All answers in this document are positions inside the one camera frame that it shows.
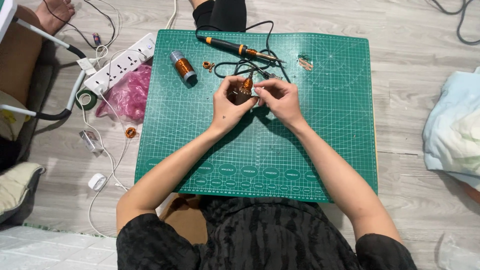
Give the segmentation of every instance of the cutting mat grid lines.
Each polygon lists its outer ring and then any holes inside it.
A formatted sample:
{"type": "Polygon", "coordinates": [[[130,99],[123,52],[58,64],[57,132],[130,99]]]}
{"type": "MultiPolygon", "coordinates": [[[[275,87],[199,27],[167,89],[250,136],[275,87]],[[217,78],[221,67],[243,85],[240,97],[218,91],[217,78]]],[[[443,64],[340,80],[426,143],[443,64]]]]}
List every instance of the cutting mat grid lines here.
{"type": "MultiPolygon", "coordinates": [[[[249,48],[265,47],[266,34],[211,32],[209,36],[249,48]]],[[[300,107],[309,125],[377,192],[368,40],[294,33],[272,34],[269,42],[287,61],[287,74],[299,88],[300,107]],[[311,70],[300,65],[305,62],[311,70]]],[[[212,95],[222,79],[202,68],[202,62],[237,60],[236,55],[199,42],[194,31],[158,32],[135,182],[208,128],[212,95]],[[194,86],[184,83],[170,62],[168,55],[177,49],[198,74],[194,86]]],[[[217,71],[227,75],[232,69],[221,66],[217,71]]],[[[282,74],[278,67],[268,72],[282,74]]],[[[175,191],[332,202],[300,142],[265,107],[247,113],[175,191]]]]}

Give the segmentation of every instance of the small box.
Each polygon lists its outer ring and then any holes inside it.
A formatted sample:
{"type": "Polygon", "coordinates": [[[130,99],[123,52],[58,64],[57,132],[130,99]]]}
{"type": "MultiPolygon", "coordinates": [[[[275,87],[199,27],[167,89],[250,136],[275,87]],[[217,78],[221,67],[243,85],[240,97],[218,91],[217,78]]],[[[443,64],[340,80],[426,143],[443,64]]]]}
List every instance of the small box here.
{"type": "Polygon", "coordinates": [[[100,142],[97,140],[95,133],[87,130],[80,132],[80,137],[84,140],[85,146],[90,152],[98,153],[103,150],[100,142]]]}

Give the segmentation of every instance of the laminate floorboard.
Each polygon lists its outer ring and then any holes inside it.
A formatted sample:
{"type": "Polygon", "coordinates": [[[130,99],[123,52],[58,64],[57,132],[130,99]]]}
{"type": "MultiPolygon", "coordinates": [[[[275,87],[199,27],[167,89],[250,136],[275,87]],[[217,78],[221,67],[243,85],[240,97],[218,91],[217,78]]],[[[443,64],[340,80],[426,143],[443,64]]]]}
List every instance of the laminate floorboard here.
{"type": "MultiPolygon", "coordinates": [[[[72,0],[77,13],[71,23],[86,36],[98,32],[103,41],[112,28],[90,5],[72,0]]],[[[39,0],[19,0],[35,8],[39,0]]],[[[93,1],[116,20],[107,5],[93,1]]],[[[110,53],[125,49],[146,33],[156,35],[173,12],[173,1],[110,1],[121,12],[123,28],[110,47],[110,53]]],[[[457,10],[461,1],[441,1],[449,10],[457,10]]],[[[438,269],[436,253],[444,232],[454,232],[480,240],[480,207],[470,200],[450,177],[425,169],[421,133],[425,121],[438,100],[440,88],[454,71],[472,72],[480,65],[479,46],[467,46],[457,39],[458,16],[448,16],[426,0],[247,0],[248,22],[273,20],[274,32],[315,32],[365,37],[370,42],[373,100],[376,116],[379,164],[379,197],[395,221],[405,245],[423,270],[438,269]]],[[[480,1],[470,4],[462,34],[465,39],[480,38],[478,15],[480,1]]],[[[174,29],[195,29],[192,7],[178,1],[174,29]]],[[[269,26],[254,29],[267,32],[269,26]]],[[[93,57],[93,52],[70,26],[57,37],[93,57]]],[[[58,49],[62,67],[46,102],[44,112],[58,112],[66,103],[78,67],[74,55],[58,49]]],[[[123,133],[121,125],[108,117],[96,118],[88,112],[107,149],[118,157],[123,133]]],[[[110,161],[87,152],[78,132],[87,128],[81,111],[74,107],[63,124],[39,121],[32,142],[30,161],[43,164],[35,206],[27,222],[56,229],[95,233],[87,211],[95,195],[87,182],[97,172],[110,173],[110,161]]],[[[116,175],[125,185],[133,184],[139,138],[133,139],[116,175]]],[[[92,208],[92,220],[105,234],[115,234],[115,205],[123,194],[111,181],[92,208]]],[[[335,205],[322,204],[325,212],[354,246],[351,223],[335,205]]]]}

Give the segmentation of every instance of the soldering iron handle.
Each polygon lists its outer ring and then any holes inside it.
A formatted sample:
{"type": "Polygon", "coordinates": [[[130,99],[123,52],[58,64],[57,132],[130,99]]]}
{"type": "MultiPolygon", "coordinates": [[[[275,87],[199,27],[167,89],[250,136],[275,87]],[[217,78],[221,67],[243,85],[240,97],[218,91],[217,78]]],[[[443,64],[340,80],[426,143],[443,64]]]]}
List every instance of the soldering iron handle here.
{"type": "Polygon", "coordinates": [[[245,55],[246,49],[248,49],[246,45],[235,44],[235,43],[231,43],[231,42],[224,41],[218,38],[213,38],[213,37],[207,37],[205,41],[214,47],[217,47],[219,49],[229,50],[239,55],[245,55]]]}

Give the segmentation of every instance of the black cable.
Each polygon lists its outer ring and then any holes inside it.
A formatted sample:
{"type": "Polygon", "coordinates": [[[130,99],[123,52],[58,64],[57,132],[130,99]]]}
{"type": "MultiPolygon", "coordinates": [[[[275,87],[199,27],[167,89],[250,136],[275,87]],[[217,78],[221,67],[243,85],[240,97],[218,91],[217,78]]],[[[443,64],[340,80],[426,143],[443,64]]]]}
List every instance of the black cable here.
{"type": "Polygon", "coordinates": [[[441,12],[447,14],[447,15],[457,15],[460,13],[460,22],[458,23],[458,26],[456,28],[456,36],[458,37],[458,39],[464,43],[464,44],[467,44],[467,45],[477,45],[477,44],[480,44],[480,39],[479,40],[476,40],[476,41],[468,41],[468,40],[465,40],[463,39],[462,35],[460,34],[460,28],[462,27],[462,24],[463,24],[463,20],[465,19],[465,12],[467,11],[467,6],[472,3],[473,0],[462,0],[462,7],[458,10],[458,11],[455,11],[455,12],[449,12],[447,10],[445,10],[442,5],[440,5],[440,3],[437,1],[437,0],[432,0],[432,2],[437,5],[437,7],[440,9],[441,12]]]}
{"type": "MultiPolygon", "coordinates": [[[[92,3],[90,3],[88,0],[84,0],[84,1],[85,1],[86,3],[88,3],[88,4],[90,4],[91,6],[93,6],[98,12],[100,12],[102,15],[104,15],[104,16],[110,21],[110,23],[112,24],[112,27],[113,27],[113,34],[112,34],[112,38],[110,39],[110,41],[109,41],[108,43],[112,42],[112,41],[113,41],[113,38],[114,38],[114,36],[115,36],[115,33],[116,33],[115,25],[113,24],[112,19],[111,19],[108,15],[106,15],[105,13],[101,12],[96,6],[94,6],[94,5],[93,5],[92,3]]],[[[59,19],[59,20],[62,21],[63,23],[65,23],[65,24],[70,25],[71,27],[73,27],[73,28],[75,29],[75,31],[77,31],[77,32],[80,34],[80,36],[82,36],[82,38],[85,40],[85,42],[88,44],[88,46],[90,46],[92,49],[95,49],[95,50],[98,48],[98,47],[92,46],[92,44],[91,44],[91,43],[88,41],[88,39],[83,35],[83,33],[82,33],[80,30],[78,30],[77,27],[75,27],[74,25],[70,24],[69,22],[66,22],[66,21],[60,19],[57,15],[53,14],[53,12],[50,10],[50,8],[48,7],[48,4],[47,4],[47,2],[46,2],[45,0],[43,0],[43,2],[45,3],[45,6],[47,7],[47,10],[48,10],[48,12],[50,12],[50,14],[52,14],[55,18],[59,19]]]]}
{"type": "MultiPolygon", "coordinates": [[[[267,35],[267,38],[266,38],[266,40],[265,40],[265,47],[266,47],[266,49],[263,49],[263,50],[261,50],[261,51],[259,51],[259,52],[260,52],[260,53],[267,52],[268,55],[273,55],[273,56],[275,56],[275,57],[278,59],[277,55],[276,55],[272,50],[270,50],[270,45],[268,44],[268,40],[270,39],[270,35],[272,34],[272,30],[273,30],[273,26],[274,26],[273,21],[260,22],[260,23],[254,24],[254,25],[252,25],[252,26],[249,26],[249,27],[247,27],[247,28],[245,28],[245,29],[243,29],[243,30],[241,30],[241,31],[238,31],[238,32],[245,32],[245,31],[247,31],[247,30],[250,30],[250,29],[252,29],[252,28],[254,28],[254,27],[257,27],[257,26],[263,25],[263,24],[272,24],[272,27],[270,28],[270,31],[268,31],[268,35],[267,35]]],[[[212,25],[202,25],[202,26],[198,27],[198,28],[195,30],[195,37],[198,37],[198,31],[199,31],[200,28],[202,28],[202,27],[212,27],[212,28],[217,29],[218,31],[223,32],[222,29],[220,29],[220,28],[218,28],[218,27],[216,27],[216,26],[212,26],[212,25]]],[[[218,63],[218,64],[215,65],[215,67],[214,67],[214,73],[215,73],[216,76],[218,76],[218,77],[220,77],[220,78],[225,78],[226,75],[220,75],[220,74],[218,74],[218,73],[216,72],[216,68],[217,68],[218,66],[221,66],[221,65],[235,65],[235,69],[234,69],[234,72],[233,72],[232,75],[239,75],[239,74],[243,74],[243,73],[249,73],[249,72],[251,72],[252,70],[256,70],[256,71],[260,72],[264,78],[268,78],[268,76],[269,76],[270,74],[267,73],[267,72],[265,71],[265,69],[267,69],[268,67],[270,67],[270,65],[271,65],[272,63],[275,63],[275,62],[276,62],[276,63],[278,64],[278,66],[280,67],[280,69],[281,69],[281,71],[282,71],[282,73],[283,73],[283,76],[285,77],[285,79],[287,80],[287,82],[291,83],[290,78],[288,77],[287,72],[285,71],[285,68],[284,68],[283,65],[282,65],[282,62],[279,62],[279,61],[268,61],[268,64],[267,64],[266,66],[263,66],[263,67],[259,67],[258,65],[256,65],[256,64],[253,63],[252,61],[250,61],[249,59],[240,59],[238,62],[220,62],[220,63],[218,63]],[[243,65],[246,65],[247,63],[248,63],[252,68],[239,71],[240,67],[243,66],[243,65]]]]}

